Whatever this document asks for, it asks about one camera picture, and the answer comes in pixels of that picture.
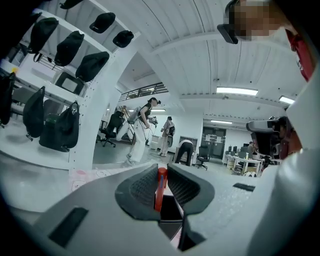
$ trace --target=white desk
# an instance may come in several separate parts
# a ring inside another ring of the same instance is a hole
[[[258,176],[258,173],[261,171],[262,160],[245,159],[245,158],[240,158],[240,157],[237,157],[237,156],[233,156],[233,157],[234,157],[234,166],[233,166],[233,168],[236,167],[238,160],[245,163],[245,165],[243,166],[244,167],[244,172],[243,173],[247,172],[248,163],[257,164],[258,166],[256,167],[256,175]]]

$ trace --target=glass door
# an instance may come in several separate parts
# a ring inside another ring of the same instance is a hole
[[[216,127],[203,127],[201,146],[208,146],[209,156],[222,159],[224,156],[226,130]]]

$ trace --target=black top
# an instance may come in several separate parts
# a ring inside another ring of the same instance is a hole
[[[145,104],[141,109],[143,109],[144,107],[147,107],[148,110],[144,113],[145,114],[145,118],[148,119],[148,116],[151,114],[151,104],[148,102],[147,104]],[[141,114],[140,114],[140,111],[139,111],[139,114],[138,114],[138,117],[139,119],[143,122],[144,120],[142,119],[141,117]]]

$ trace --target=fluorescent light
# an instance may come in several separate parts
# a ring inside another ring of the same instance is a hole
[[[217,87],[217,94],[246,94],[256,96],[258,91],[252,89],[232,88],[232,87]]]
[[[287,97],[284,97],[284,96],[281,96],[279,101],[285,102],[285,103],[288,103],[288,104],[292,104],[292,103],[295,102],[293,99],[290,99],[290,98],[287,98]]]
[[[232,122],[226,122],[226,121],[216,121],[216,120],[211,120],[212,123],[220,123],[220,124],[228,124],[231,125]]]

